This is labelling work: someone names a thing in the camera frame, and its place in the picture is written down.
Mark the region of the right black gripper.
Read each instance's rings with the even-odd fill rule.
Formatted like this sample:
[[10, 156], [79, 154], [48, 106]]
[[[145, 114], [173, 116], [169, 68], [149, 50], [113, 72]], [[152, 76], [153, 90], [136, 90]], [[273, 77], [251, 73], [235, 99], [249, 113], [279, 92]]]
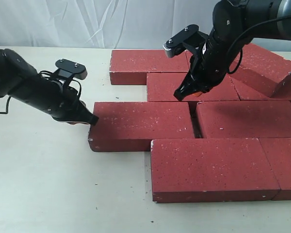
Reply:
[[174, 97], [178, 101], [191, 94], [199, 97], [219, 85], [236, 56], [242, 53], [242, 41], [231, 49], [232, 44], [233, 41], [223, 41], [218, 35], [210, 34], [204, 45], [197, 49], [197, 54], [192, 54], [189, 71], [174, 91]]

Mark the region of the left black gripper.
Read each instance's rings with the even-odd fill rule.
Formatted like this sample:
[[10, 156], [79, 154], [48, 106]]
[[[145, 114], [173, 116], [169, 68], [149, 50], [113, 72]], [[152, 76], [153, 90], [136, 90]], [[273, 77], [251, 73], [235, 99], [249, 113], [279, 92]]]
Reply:
[[81, 87], [75, 89], [41, 75], [22, 81], [9, 92], [9, 96], [70, 125], [95, 126], [99, 120], [80, 100]]

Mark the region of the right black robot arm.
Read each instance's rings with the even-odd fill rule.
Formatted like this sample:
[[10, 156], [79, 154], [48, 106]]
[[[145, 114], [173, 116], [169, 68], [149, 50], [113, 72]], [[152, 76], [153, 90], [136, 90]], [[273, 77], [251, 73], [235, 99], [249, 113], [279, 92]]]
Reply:
[[191, 24], [165, 44], [168, 57], [191, 52], [190, 67], [174, 97], [182, 101], [218, 86], [243, 47], [254, 38], [291, 41], [291, 0], [221, 0], [212, 12], [213, 28], [203, 33]]

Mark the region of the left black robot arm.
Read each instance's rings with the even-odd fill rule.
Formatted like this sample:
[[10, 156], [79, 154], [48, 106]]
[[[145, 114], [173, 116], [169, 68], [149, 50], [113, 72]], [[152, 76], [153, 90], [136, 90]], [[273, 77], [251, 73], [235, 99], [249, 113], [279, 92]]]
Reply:
[[81, 89], [70, 85], [87, 77], [86, 67], [67, 59], [55, 65], [54, 72], [38, 72], [14, 50], [0, 49], [0, 98], [14, 98], [58, 122], [96, 125], [98, 117], [80, 100]]

